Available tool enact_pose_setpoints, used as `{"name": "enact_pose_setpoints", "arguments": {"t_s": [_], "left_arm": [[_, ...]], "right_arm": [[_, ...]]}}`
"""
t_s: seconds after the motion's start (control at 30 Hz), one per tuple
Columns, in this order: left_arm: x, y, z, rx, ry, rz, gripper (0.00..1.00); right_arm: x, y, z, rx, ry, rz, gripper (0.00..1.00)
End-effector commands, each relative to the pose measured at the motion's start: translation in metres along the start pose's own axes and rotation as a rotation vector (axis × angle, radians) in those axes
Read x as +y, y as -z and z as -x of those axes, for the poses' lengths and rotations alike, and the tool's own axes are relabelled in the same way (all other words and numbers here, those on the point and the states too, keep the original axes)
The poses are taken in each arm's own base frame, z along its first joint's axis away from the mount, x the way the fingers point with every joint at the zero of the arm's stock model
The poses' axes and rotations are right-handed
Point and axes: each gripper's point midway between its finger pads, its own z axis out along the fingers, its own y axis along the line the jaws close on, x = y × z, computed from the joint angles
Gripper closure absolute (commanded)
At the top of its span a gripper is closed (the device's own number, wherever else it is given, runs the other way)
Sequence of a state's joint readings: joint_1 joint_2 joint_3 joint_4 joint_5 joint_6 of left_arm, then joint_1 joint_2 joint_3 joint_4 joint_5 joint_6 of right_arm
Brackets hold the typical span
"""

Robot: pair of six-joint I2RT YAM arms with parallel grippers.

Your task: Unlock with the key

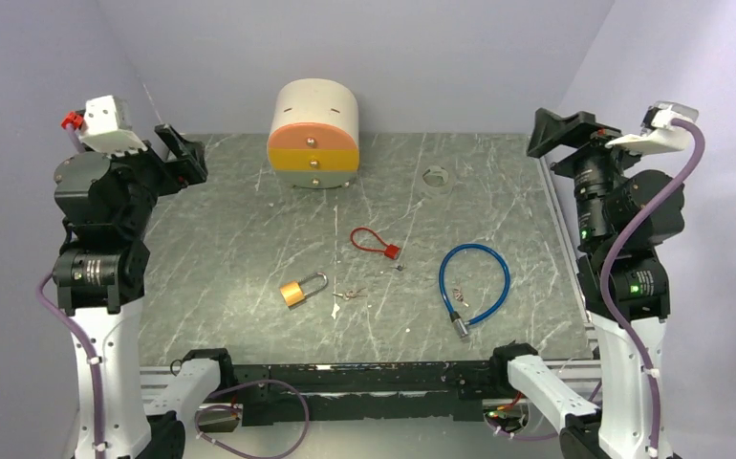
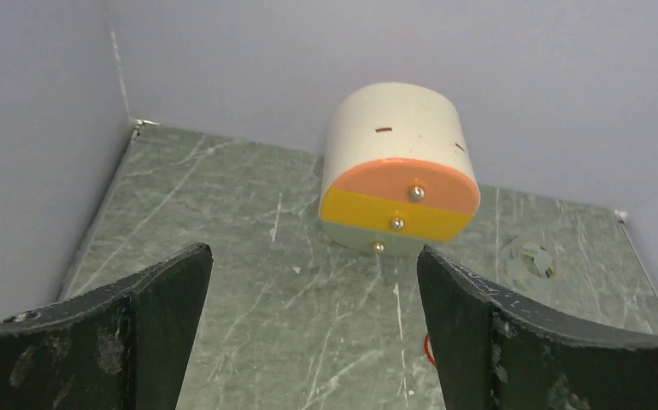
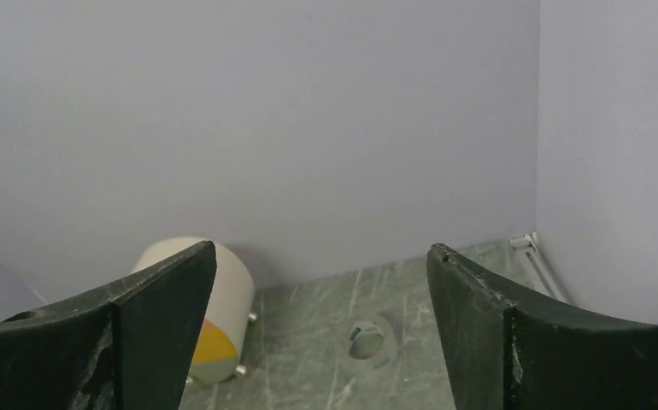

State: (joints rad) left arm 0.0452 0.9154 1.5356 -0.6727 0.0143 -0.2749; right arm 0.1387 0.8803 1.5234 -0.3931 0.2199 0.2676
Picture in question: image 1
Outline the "red cable lock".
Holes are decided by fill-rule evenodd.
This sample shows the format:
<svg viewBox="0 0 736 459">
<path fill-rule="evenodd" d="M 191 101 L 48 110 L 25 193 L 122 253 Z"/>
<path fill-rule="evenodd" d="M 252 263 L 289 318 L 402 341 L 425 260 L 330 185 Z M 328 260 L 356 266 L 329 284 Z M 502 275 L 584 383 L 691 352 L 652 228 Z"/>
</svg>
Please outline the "red cable lock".
<svg viewBox="0 0 736 459">
<path fill-rule="evenodd" d="M 397 260 L 400 257 L 401 247 L 385 242 L 373 229 L 356 227 L 351 230 L 349 240 L 359 251 L 380 253 L 390 260 Z"/>
</svg>

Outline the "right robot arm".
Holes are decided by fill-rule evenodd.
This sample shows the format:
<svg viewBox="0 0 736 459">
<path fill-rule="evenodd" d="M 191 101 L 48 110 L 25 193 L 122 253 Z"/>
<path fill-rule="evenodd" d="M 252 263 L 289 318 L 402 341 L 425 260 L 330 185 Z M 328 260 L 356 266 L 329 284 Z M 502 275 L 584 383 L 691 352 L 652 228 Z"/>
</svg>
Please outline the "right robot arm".
<svg viewBox="0 0 736 459">
<path fill-rule="evenodd" d="M 497 348 L 488 384 L 499 396 L 524 396 L 557 433 L 566 458 L 671 458 L 662 429 L 660 352 L 671 310 L 669 277 L 657 253 L 684 228 L 685 174 L 631 174 L 643 157 L 704 153 L 696 109 L 668 101 L 651 105 L 637 134 L 580 111 L 568 117 L 540 108 L 528 154 L 559 146 L 568 157 L 552 172 L 574 182 L 579 234 L 577 279 L 595 329 L 601 400 L 579 395 L 526 343 Z"/>
</svg>

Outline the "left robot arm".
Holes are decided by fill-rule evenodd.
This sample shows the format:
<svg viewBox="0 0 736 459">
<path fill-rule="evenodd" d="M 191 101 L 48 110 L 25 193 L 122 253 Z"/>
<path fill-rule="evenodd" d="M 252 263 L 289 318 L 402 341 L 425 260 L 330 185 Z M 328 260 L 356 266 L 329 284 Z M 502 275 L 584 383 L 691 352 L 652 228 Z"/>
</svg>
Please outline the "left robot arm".
<svg viewBox="0 0 736 459">
<path fill-rule="evenodd" d="M 158 200 L 206 181 L 206 150 L 172 126 L 155 132 L 161 156 L 127 129 L 77 137 L 78 152 L 54 173 L 65 239 L 44 305 L 76 352 L 80 422 L 76 458 L 179 458 L 184 421 L 174 407 L 147 413 L 138 331 L 150 256 L 144 235 Z"/>
</svg>

